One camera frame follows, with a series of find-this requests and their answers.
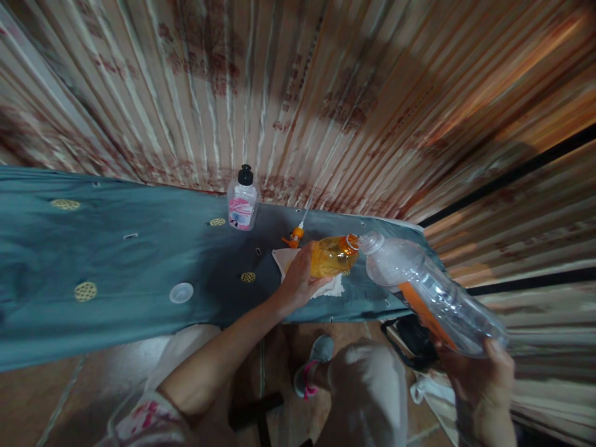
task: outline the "person's right hand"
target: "person's right hand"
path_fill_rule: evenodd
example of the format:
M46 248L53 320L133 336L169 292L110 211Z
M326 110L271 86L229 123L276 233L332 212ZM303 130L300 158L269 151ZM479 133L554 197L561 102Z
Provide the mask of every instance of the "person's right hand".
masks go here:
M333 278L310 277L313 244L310 242L300 249L279 289L269 298L285 317L308 303L317 290L333 281Z
M499 342L486 338L488 357L470 358L432 337L458 400L458 425L468 441L486 446L515 446L509 414L515 363Z

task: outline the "sleeve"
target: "sleeve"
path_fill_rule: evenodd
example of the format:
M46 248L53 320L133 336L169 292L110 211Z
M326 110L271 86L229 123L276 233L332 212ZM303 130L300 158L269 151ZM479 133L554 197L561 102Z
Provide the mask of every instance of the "sleeve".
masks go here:
M115 431L108 427L108 435L98 446L196 446L193 439L188 424L171 403L156 391L146 391Z

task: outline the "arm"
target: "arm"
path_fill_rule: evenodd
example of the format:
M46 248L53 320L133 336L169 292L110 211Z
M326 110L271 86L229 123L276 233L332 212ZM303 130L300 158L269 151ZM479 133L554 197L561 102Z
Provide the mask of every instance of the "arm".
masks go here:
M204 415L250 350L275 325L308 303L331 278L311 280L312 243L300 250L279 289L178 366L159 386L185 416Z
M435 347L456 396L460 446L513 447L517 444L509 409L515 363L495 340L487 338L484 359Z

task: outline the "floor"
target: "floor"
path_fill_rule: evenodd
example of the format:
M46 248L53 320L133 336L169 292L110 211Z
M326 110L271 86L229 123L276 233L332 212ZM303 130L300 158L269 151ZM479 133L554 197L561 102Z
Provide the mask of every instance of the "floor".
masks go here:
M330 395L320 392L306 402L294 395L290 376L322 332L333 337L336 351L361 337L388 343L378 322L281 325L271 331L237 372L232 399L237 407L282 393L284 407L268 415L274 446L315 441L325 423ZM19 446L93 445L104 435L112 411L140 388L167 341L166 336L157 337L0 374L0 439ZM426 402L415 405L408 398L408 446L450 446ZM239 445L259 445L256 427L238 436Z

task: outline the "white plastic cap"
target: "white plastic cap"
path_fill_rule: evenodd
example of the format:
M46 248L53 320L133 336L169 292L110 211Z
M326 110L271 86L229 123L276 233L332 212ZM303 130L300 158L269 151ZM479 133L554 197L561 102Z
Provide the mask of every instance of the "white plastic cap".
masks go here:
M380 249L385 242L385 236L377 232L368 232L364 236L360 236L360 251L365 255L371 255Z
M194 288L192 284L188 282L181 282L180 284L175 285L172 290L169 292L169 300L172 303L182 304L183 302L187 302L194 293Z

